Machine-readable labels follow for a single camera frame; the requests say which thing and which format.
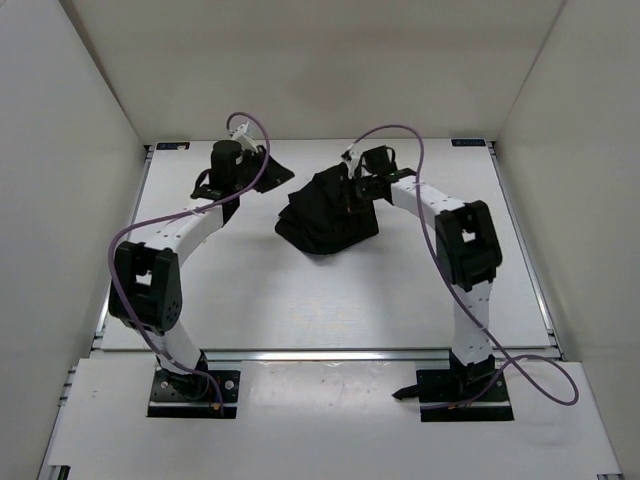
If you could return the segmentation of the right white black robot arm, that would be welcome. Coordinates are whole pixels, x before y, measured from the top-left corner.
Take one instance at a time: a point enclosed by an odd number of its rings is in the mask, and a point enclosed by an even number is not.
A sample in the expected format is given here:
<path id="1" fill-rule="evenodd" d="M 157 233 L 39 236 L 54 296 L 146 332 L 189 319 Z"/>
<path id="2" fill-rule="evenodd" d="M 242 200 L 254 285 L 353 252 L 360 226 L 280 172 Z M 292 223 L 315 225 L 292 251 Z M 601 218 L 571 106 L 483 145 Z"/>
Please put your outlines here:
<path id="1" fill-rule="evenodd" d="M 393 149 L 382 146 L 342 154 L 350 193 L 358 201 L 384 199 L 416 216 L 435 258 L 435 266 L 454 302 L 454 339 L 449 368 L 434 380 L 420 380 L 393 394 L 397 400 L 421 397 L 446 402 L 450 408 L 468 405 L 484 394 L 495 375 L 490 336 L 489 297 L 503 255 L 488 205 L 466 202 L 400 169 Z"/>

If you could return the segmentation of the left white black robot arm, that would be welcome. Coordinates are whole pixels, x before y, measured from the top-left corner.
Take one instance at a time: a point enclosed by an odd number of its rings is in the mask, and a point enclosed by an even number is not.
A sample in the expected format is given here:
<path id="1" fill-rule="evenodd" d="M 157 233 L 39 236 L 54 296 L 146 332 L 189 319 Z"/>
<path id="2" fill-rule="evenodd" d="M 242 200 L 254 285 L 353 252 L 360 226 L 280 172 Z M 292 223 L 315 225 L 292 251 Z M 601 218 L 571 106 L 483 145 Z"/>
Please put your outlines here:
<path id="1" fill-rule="evenodd" d="M 184 211 L 159 221 L 147 239 L 124 241 L 111 252 L 109 313 L 144 339 L 168 385 L 191 401 L 219 394 L 220 387 L 180 322 L 181 267 L 231 220 L 244 192 L 267 193 L 293 177 L 262 145 L 217 141 Z"/>

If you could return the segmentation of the black pleated skirt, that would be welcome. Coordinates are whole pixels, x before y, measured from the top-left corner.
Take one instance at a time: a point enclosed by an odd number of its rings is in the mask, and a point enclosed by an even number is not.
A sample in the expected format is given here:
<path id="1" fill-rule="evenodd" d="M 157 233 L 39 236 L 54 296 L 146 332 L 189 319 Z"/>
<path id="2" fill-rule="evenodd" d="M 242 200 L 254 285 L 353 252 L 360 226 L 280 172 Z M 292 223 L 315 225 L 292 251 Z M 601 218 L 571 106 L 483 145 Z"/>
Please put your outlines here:
<path id="1" fill-rule="evenodd" d="M 353 204 L 344 164 L 314 174 L 288 200 L 275 232 L 305 254 L 333 255 L 379 233 L 373 203 Z"/>

